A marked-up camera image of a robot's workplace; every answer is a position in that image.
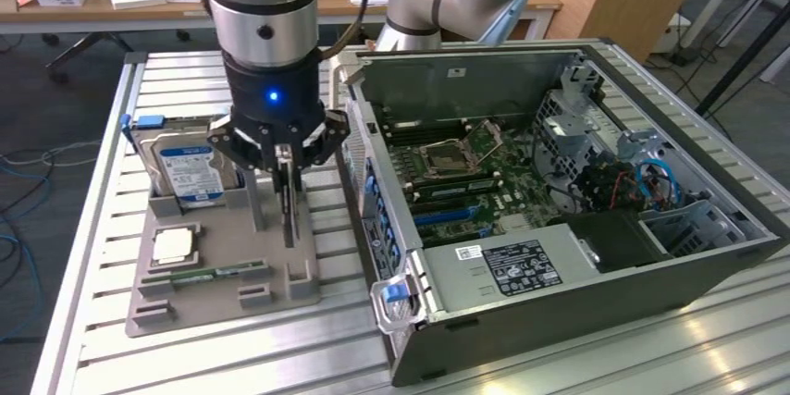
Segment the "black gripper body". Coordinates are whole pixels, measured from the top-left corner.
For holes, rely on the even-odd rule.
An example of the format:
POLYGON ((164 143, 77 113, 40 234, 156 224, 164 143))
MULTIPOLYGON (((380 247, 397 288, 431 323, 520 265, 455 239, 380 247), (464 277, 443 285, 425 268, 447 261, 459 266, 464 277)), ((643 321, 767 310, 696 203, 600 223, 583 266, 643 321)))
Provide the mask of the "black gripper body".
POLYGON ((321 51, 317 47, 304 58, 278 67, 242 65, 225 51, 221 51, 221 57, 234 116, 281 127, 320 125, 324 105, 318 87, 321 51))

